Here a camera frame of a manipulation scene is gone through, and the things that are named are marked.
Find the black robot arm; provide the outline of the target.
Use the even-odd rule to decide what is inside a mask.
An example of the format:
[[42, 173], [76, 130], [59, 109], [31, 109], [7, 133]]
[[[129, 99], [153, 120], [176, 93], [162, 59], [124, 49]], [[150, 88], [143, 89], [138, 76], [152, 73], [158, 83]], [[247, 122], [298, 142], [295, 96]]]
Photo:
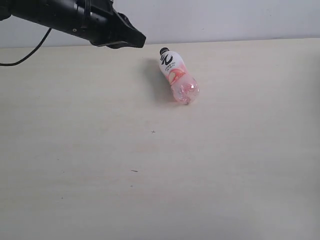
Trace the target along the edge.
[[146, 36], [111, 0], [2, 0], [0, 19], [15, 16], [89, 41], [96, 47], [142, 48]]

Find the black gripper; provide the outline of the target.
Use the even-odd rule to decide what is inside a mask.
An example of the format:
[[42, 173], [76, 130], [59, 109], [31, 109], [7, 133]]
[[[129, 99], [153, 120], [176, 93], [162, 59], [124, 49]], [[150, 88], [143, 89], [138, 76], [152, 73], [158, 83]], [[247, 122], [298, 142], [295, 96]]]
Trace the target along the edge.
[[74, 35], [96, 47], [120, 49], [142, 48], [146, 36], [136, 29], [129, 18], [117, 12], [112, 0], [76, 0]]

